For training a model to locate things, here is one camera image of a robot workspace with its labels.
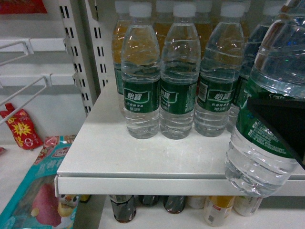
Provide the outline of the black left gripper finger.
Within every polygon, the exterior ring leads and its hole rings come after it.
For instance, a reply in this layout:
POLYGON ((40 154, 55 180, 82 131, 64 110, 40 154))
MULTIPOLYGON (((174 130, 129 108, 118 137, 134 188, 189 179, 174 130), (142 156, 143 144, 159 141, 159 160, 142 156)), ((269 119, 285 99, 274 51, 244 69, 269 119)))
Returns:
POLYGON ((304 168, 305 100, 249 98, 247 107, 304 168))

